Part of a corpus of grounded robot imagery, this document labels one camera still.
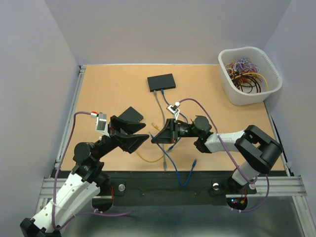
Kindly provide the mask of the black network switch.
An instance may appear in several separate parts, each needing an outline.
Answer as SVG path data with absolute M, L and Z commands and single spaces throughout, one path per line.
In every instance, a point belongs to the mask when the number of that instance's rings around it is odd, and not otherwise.
M 147 81 L 150 92 L 176 88 L 173 74 L 147 77 Z
M 141 122 L 144 117 L 130 106 L 119 116 L 119 118 L 130 122 Z

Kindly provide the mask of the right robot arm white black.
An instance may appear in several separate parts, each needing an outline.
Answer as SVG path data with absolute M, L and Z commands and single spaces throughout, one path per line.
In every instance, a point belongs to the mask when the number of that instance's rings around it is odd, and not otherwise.
M 163 129 L 152 138 L 153 144 L 172 144 L 179 138 L 196 137 L 195 147 L 201 153 L 239 152 L 245 159 L 227 180 L 233 193 L 242 190 L 246 183 L 259 174 L 268 174 L 283 152 L 282 145 L 255 125 L 235 133 L 216 134 L 204 116 L 192 123 L 174 118 L 166 120 Z

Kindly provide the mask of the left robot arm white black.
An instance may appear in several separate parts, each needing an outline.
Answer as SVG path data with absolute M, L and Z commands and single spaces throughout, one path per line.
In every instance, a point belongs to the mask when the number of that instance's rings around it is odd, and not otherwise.
M 146 125 L 126 121 L 106 114 L 76 112 L 95 119 L 95 130 L 102 134 L 96 142 L 80 142 L 74 148 L 76 165 L 60 189 L 53 184 L 53 197 L 32 218 L 25 218 L 20 228 L 25 237 L 59 237 L 61 230 L 74 218 L 82 215 L 82 208 L 97 194 L 103 195 L 111 188 L 110 177 L 102 170 L 100 159 L 117 147 L 124 152 L 135 152 L 148 138 L 138 134 Z

